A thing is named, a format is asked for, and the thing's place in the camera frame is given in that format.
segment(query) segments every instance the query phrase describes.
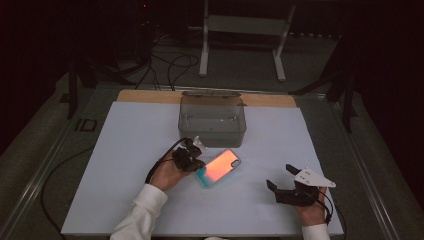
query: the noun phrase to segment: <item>smartphone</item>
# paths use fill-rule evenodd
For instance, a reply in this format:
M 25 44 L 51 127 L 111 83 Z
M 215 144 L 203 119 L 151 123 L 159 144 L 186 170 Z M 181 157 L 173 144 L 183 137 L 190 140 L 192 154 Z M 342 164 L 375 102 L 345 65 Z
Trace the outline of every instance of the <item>smartphone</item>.
M 205 187 L 210 187 L 241 164 L 241 160 L 231 150 L 226 149 L 205 167 L 196 171 Z

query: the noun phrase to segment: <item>gray transparent box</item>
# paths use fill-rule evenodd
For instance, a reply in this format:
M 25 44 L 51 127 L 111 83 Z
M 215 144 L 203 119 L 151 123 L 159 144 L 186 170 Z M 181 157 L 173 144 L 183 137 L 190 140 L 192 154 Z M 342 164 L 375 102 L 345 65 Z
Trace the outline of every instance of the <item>gray transparent box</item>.
M 234 92 L 184 92 L 178 121 L 180 137 L 199 136 L 210 148 L 236 148 L 246 132 L 243 100 Z

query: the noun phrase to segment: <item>white shirt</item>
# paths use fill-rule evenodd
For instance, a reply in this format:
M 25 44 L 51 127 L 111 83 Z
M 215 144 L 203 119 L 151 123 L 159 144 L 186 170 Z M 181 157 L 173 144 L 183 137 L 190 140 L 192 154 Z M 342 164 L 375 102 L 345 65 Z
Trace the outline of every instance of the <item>white shirt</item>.
M 160 209 L 166 203 L 168 197 L 160 189 L 145 184 L 137 198 L 134 200 L 134 208 L 116 226 L 111 240 L 147 240 L 152 236 L 156 218 L 160 215 Z M 326 224 L 302 227 L 305 240 L 329 240 Z

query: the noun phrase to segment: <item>dark floor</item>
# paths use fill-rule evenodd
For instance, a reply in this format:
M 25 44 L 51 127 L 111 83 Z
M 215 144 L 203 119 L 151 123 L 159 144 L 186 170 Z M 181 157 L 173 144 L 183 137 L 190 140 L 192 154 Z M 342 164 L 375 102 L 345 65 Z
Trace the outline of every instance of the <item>dark floor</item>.
M 287 94 L 319 78 L 336 43 L 331 39 L 289 37 L 282 57 L 288 79 L 285 83 L 276 80 L 272 55 L 266 47 L 228 49 L 217 43 L 217 48 L 211 46 L 208 76 L 200 78 L 195 65 L 176 80 L 175 86 Z M 180 56 L 179 53 L 200 57 L 198 42 L 159 44 L 153 49 L 154 55 L 168 61 Z M 162 90 L 169 90 L 169 65 L 157 57 L 153 57 L 152 63 L 157 81 L 150 72 L 139 88 L 154 89 L 159 83 Z M 189 64 L 187 57 L 180 60 L 176 63 Z M 128 79 L 138 82 L 145 71 L 142 69 Z M 171 80 L 183 71 L 171 68 Z M 40 194 L 44 193 L 44 204 L 53 221 L 61 226 L 111 103 L 121 89 L 131 88 L 105 77 L 98 79 L 100 83 L 95 89 L 79 87 L 79 109 L 73 119 L 66 120 L 68 106 L 59 103 L 67 92 L 64 76 L 58 81 L 56 93 L 1 156 L 1 239 L 60 239 L 43 213 Z M 338 184 L 332 195 L 346 220 L 347 239 L 423 239 L 424 214 L 363 107 L 361 96 L 354 96 L 356 116 L 351 118 L 353 131 L 349 134 L 341 125 L 339 105 L 323 98 L 327 88 L 325 85 L 295 99 L 326 177 Z M 95 119 L 98 127 L 94 132 L 75 131 L 78 119 Z M 48 173 L 63 161 L 66 163 L 48 178 Z

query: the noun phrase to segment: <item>person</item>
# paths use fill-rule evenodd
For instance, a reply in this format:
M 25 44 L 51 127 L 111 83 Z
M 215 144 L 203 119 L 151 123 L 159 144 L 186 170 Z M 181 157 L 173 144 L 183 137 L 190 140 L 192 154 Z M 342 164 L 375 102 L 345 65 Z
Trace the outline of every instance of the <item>person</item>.
M 162 206 L 168 200 L 165 191 L 173 188 L 189 173 L 179 170 L 171 154 L 153 173 L 150 184 L 145 184 L 137 198 L 134 208 L 116 226 L 111 240 L 146 240 L 151 238 L 155 221 L 160 215 Z M 320 188 L 320 201 L 324 202 L 326 188 Z M 302 221 L 302 232 L 305 240 L 329 240 L 324 208 L 315 203 L 308 207 L 294 206 Z

